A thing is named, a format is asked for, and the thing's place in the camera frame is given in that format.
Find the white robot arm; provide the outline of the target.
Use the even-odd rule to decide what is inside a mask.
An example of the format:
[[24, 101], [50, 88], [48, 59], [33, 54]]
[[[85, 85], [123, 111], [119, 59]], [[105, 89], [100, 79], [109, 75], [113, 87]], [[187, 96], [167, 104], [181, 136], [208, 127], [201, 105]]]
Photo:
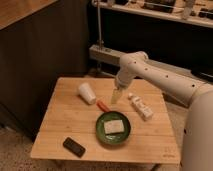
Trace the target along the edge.
[[127, 89], [135, 77], [153, 84], [189, 108], [180, 171], [213, 171], [213, 84], [152, 66], [143, 51], [119, 58], [115, 86]]

